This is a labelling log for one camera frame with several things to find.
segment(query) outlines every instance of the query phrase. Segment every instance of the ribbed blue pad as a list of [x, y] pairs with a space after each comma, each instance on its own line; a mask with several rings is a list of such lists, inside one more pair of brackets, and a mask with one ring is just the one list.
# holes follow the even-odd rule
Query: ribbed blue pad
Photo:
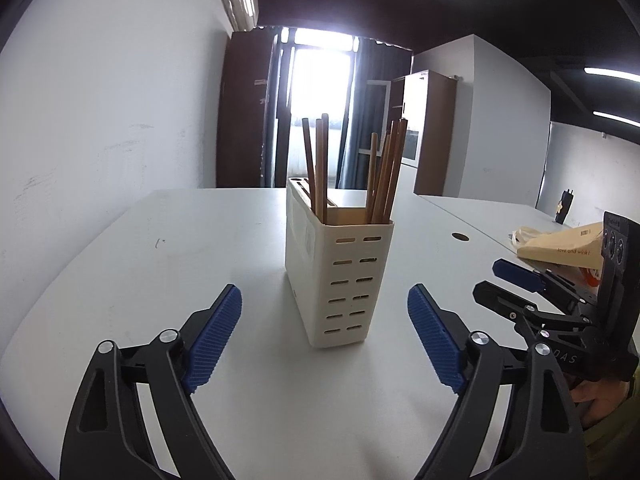
[[209, 381], [218, 364], [220, 354], [233, 332], [242, 312], [242, 295], [237, 287], [231, 290], [218, 305], [215, 313], [191, 346], [189, 367], [182, 378], [182, 386], [188, 394]]
[[494, 276], [513, 283], [529, 292], [542, 292], [545, 290], [545, 283], [535, 272], [525, 269], [507, 260], [496, 260], [494, 262]]
[[417, 285], [409, 291], [407, 310], [440, 382], [459, 394], [466, 385], [460, 370], [460, 348]]

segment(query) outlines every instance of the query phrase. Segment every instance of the metal screw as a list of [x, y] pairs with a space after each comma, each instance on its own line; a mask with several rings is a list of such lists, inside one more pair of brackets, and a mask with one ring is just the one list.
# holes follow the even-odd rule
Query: metal screw
[[160, 341], [163, 343], [171, 343], [172, 341], [175, 341], [177, 337], [178, 333], [173, 328], [170, 328], [160, 334]]
[[113, 350], [113, 342], [111, 341], [103, 341], [98, 345], [98, 352], [101, 354], [108, 354]]
[[536, 352], [538, 352], [540, 355], [549, 355], [551, 354], [551, 348], [549, 348], [549, 346], [545, 345], [544, 343], [538, 343], [536, 345]]
[[486, 345], [489, 342], [489, 336], [484, 332], [473, 332], [471, 335], [471, 341], [477, 345]]

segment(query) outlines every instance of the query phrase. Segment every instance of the ceiling light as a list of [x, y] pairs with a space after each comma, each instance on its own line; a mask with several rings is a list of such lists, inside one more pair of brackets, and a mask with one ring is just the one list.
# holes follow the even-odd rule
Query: ceiling light
[[607, 119], [613, 119], [615, 121], [620, 121], [621, 123], [631, 124], [632, 126], [637, 126], [640, 128], [640, 123], [636, 123], [631, 119], [627, 119], [624, 117], [618, 117], [617, 115], [604, 114], [602, 112], [594, 112], [593, 115], [597, 115], [598, 117], [606, 117]]
[[637, 83], [640, 83], [640, 75], [631, 74], [629, 72], [620, 72], [619, 70], [608, 70], [607, 68], [590, 68], [590, 67], [585, 67], [584, 71], [587, 74], [608, 75], [609, 77], [619, 77], [621, 79], [629, 79], [629, 81], [636, 81]]

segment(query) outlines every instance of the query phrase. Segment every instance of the beige bag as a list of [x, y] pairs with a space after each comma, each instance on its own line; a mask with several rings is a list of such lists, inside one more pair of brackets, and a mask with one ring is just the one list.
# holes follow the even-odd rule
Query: beige bag
[[602, 222], [560, 231], [540, 233], [520, 228], [512, 235], [518, 257], [540, 262], [602, 269]]

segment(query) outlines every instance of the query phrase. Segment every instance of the table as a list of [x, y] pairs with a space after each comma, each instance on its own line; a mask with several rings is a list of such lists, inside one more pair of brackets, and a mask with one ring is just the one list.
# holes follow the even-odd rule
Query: table
[[567, 226], [556, 223], [551, 216], [529, 205], [448, 196], [421, 197], [478, 229], [513, 253], [516, 249], [511, 243], [510, 235], [522, 226], [537, 229], [542, 233], [557, 233], [568, 229]]
[[[330, 198], [354, 205], [364, 195]], [[495, 259], [517, 262], [511, 251], [412, 193], [398, 194], [392, 219], [368, 338], [318, 350], [306, 340], [284, 271], [285, 190], [154, 192], [76, 256], [27, 314], [0, 362], [2, 400], [57, 477], [68, 414], [98, 342], [146, 344], [234, 283], [241, 319], [193, 401], [236, 478], [413, 478], [456, 397], [439, 383], [408, 318], [411, 286], [424, 283], [470, 330], [518, 348], [524, 340], [471, 296], [475, 283], [495, 280]], [[539, 296], [500, 284], [552, 310]], [[503, 389], [477, 470], [487, 468], [497, 445]], [[159, 464], [175, 473], [148, 387], [141, 397]]]

